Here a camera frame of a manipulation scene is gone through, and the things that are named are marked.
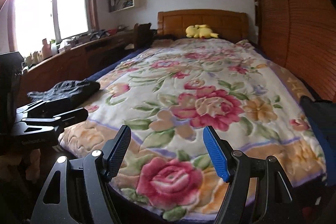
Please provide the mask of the black jacket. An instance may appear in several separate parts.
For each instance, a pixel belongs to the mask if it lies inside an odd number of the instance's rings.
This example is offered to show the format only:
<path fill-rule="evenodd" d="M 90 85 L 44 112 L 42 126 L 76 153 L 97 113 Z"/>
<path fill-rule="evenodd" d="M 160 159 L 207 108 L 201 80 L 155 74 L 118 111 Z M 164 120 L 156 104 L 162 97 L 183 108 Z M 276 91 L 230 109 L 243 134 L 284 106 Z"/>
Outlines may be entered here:
<path fill-rule="evenodd" d="M 77 107 L 98 92 L 100 87 L 100 84 L 96 81 L 67 80 L 57 83 L 50 90 L 44 92 L 29 92 L 27 96 L 31 102 L 68 98 L 71 106 Z"/>

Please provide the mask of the long wooden desk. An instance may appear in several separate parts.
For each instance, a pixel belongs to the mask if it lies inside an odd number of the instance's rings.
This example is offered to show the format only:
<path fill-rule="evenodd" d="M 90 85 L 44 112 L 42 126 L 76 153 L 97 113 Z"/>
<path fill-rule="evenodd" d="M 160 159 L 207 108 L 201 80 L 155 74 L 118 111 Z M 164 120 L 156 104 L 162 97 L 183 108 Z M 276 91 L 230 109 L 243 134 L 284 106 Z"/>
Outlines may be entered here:
<path fill-rule="evenodd" d="M 18 105 L 30 102 L 29 92 L 47 91 L 65 80 L 83 80 L 122 59 L 124 48 L 133 42 L 133 36 L 132 30 L 118 32 L 76 46 L 35 65 L 21 77 Z"/>

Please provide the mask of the pink bottle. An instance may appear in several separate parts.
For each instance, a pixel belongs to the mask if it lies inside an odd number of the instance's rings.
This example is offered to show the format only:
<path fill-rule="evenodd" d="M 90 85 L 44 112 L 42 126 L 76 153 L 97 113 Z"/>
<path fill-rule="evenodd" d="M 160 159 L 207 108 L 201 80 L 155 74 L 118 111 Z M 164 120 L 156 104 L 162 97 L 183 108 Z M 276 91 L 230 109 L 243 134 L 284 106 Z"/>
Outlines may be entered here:
<path fill-rule="evenodd" d="M 51 45 L 47 39 L 43 39 L 42 44 L 42 58 L 43 60 L 46 60 L 52 56 Z"/>

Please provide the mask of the navy blue bed sheet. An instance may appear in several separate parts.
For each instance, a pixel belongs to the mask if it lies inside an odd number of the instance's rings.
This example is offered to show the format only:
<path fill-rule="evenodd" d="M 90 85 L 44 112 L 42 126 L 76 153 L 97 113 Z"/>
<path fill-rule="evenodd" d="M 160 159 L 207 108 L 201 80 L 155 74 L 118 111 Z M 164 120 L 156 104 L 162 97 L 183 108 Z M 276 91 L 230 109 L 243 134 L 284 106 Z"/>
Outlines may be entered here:
<path fill-rule="evenodd" d="M 107 66 L 106 68 L 96 72 L 95 74 L 89 76 L 87 78 L 88 81 L 97 81 L 100 77 L 106 75 L 110 71 L 114 70 L 118 65 L 120 65 L 123 61 L 127 61 L 129 59 L 132 59 L 136 56 L 138 56 L 140 53 L 143 53 L 143 51 L 148 50 L 148 48 L 141 48 L 139 50 L 133 51 L 127 56 L 123 57 L 121 60 L 118 60 L 117 62 Z"/>

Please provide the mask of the floral bed blanket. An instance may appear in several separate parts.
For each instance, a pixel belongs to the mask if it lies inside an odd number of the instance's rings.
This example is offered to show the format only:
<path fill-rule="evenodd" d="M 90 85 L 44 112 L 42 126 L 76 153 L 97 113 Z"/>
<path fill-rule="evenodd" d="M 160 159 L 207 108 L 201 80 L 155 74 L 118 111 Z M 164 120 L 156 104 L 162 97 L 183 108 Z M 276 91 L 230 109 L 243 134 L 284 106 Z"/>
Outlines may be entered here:
<path fill-rule="evenodd" d="M 98 77 L 88 119 L 59 144 L 76 157 L 103 147 L 122 125 L 131 142 L 113 189 L 167 221 L 212 221 L 228 185 L 217 176 L 203 129 L 212 126 L 250 157 L 274 155 L 293 186 L 326 172 L 325 155 L 298 104 L 289 71 L 245 40 L 156 41 Z"/>

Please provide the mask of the window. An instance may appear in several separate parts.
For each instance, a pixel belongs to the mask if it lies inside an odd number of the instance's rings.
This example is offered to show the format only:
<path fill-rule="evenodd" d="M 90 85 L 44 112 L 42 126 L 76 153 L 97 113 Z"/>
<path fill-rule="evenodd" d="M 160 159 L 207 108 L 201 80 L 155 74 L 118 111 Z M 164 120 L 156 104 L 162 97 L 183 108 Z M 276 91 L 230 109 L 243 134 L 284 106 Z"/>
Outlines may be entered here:
<path fill-rule="evenodd" d="M 96 29 L 96 0 L 9 0 L 9 50 L 24 57 L 40 51 L 44 40 L 60 43 Z"/>

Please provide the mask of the wooden chair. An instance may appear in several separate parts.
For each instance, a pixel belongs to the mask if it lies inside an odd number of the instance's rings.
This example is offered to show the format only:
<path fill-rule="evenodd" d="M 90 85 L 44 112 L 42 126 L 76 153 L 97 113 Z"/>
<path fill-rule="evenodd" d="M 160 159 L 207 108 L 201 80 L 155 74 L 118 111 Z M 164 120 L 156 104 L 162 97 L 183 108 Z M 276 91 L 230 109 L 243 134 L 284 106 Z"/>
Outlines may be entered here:
<path fill-rule="evenodd" d="M 133 44 L 134 49 L 139 50 L 148 46 L 152 38 L 152 32 L 150 30 L 151 23 L 139 24 L 136 23 L 133 28 Z"/>

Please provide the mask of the yellow plush toy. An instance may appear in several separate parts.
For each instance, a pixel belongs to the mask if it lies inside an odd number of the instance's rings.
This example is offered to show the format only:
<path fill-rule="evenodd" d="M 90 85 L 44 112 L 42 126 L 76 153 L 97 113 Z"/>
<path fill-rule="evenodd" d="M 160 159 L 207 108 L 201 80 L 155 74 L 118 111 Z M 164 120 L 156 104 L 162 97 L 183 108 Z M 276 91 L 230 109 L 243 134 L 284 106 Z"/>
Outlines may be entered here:
<path fill-rule="evenodd" d="M 214 33 L 212 29 L 206 24 L 203 25 L 194 25 L 188 26 L 186 28 L 186 37 L 187 38 L 196 38 L 196 39 L 209 39 L 209 38 L 218 38 L 219 34 Z"/>

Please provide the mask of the wooden bed headboard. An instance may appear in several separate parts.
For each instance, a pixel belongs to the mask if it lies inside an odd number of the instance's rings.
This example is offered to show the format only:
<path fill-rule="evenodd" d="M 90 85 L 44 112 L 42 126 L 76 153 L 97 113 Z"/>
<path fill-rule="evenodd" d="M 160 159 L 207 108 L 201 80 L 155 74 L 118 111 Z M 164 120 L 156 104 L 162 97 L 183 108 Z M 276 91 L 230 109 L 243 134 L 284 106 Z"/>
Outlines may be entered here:
<path fill-rule="evenodd" d="M 196 24 L 208 25 L 222 39 L 233 43 L 248 39 L 249 36 L 246 13 L 214 9 L 160 11 L 157 33 L 181 39 L 186 36 L 186 28 Z"/>

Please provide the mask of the wooden louvered wardrobe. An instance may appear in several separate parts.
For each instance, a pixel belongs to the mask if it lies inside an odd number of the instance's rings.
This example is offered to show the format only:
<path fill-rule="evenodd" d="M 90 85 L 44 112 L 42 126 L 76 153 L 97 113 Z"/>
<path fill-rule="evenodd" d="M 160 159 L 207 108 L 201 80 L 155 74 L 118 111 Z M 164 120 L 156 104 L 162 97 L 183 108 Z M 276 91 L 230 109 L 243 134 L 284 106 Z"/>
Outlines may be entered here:
<path fill-rule="evenodd" d="M 276 64 L 335 101 L 335 7 L 330 0 L 256 0 L 259 45 Z"/>

